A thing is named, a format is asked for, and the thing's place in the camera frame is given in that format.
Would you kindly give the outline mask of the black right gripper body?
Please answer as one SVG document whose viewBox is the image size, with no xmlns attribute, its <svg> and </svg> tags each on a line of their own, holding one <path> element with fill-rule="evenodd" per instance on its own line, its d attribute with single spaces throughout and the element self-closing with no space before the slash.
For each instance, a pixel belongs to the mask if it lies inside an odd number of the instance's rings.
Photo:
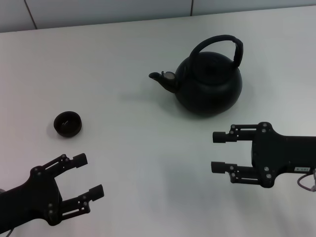
<svg viewBox="0 0 316 237">
<path fill-rule="evenodd" d="M 316 168 L 314 136 L 281 135 L 268 122 L 257 125 L 251 151 L 251 163 L 263 188 L 271 188 L 281 174 L 312 174 Z"/>
</svg>

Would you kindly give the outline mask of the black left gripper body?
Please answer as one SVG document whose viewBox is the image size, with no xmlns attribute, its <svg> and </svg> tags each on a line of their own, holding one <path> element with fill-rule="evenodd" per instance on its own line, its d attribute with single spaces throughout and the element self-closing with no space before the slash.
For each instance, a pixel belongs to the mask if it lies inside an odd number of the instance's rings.
<svg viewBox="0 0 316 237">
<path fill-rule="evenodd" d="M 24 184 L 0 194 L 0 230 L 9 231 L 35 219 L 58 225 L 61 202 L 54 175 L 35 167 Z"/>
</svg>

